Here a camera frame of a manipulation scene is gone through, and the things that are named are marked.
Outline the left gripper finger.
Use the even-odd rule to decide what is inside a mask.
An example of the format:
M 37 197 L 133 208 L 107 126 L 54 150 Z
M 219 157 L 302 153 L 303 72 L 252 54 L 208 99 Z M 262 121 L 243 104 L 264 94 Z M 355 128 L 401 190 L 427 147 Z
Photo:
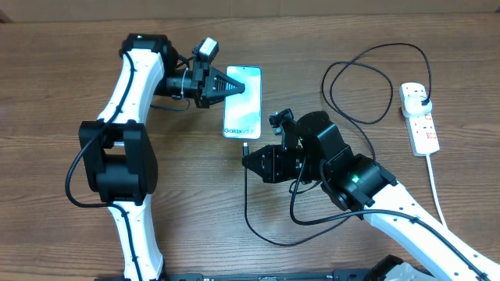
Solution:
M 240 88 L 234 88 L 234 89 L 229 89 L 229 90 L 214 90 L 209 89 L 208 93 L 206 94 L 206 98 L 208 100 L 208 105 L 215 105 L 219 102 L 224 101 L 226 97 L 229 97 L 234 94 L 241 94 L 245 91 L 243 87 Z
M 209 93 L 211 94 L 242 94 L 245 85 L 234 78 L 227 76 L 218 69 L 210 67 Z

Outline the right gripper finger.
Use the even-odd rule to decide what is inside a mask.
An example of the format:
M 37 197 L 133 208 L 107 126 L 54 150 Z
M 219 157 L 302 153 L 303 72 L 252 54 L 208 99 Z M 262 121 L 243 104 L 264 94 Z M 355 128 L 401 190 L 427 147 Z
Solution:
M 280 145 L 269 144 L 244 156 L 242 162 L 244 164 L 273 164 L 280 152 Z
M 277 162 L 272 158 L 243 158 L 242 164 L 262 178 L 264 183 L 278 183 Z

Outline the blue Samsung Galaxy smartphone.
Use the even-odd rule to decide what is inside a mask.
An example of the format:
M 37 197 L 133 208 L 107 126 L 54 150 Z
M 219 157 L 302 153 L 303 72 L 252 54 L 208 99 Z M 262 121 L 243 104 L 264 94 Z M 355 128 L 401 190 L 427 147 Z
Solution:
M 228 66 L 226 74 L 243 83 L 245 91 L 225 98 L 223 135 L 232 139 L 258 139 L 262 125 L 262 70 L 257 66 Z

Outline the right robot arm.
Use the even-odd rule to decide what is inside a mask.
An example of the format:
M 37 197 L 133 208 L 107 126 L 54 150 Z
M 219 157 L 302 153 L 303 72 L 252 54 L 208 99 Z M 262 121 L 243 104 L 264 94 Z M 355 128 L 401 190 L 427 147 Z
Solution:
M 497 280 L 498 263 L 475 251 L 422 208 L 396 176 L 380 163 L 354 154 L 325 111 L 295 119 L 290 109 L 269 117 L 280 144 L 243 149 L 242 165 L 265 183 L 316 181 L 341 209 L 319 225 L 358 217 L 386 233 L 438 280 Z

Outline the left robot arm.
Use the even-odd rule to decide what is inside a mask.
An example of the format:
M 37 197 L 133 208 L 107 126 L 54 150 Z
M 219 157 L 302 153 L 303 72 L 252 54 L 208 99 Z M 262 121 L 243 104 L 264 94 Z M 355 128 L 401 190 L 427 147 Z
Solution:
M 243 83 L 212 67 L 218 51 L 218 42 L 207 37 L 187 59 L 163 34 L 129 34 L 107 106 L 80 125 L 75 160 L 84 163 L 88 185 L 100 197 L 94 207 L 113 217 L 124 257 L 121 280 L 168 278 L 152 219 L 159 168 L 145 123 L 156 95 L 209 108 L 243 93 Z

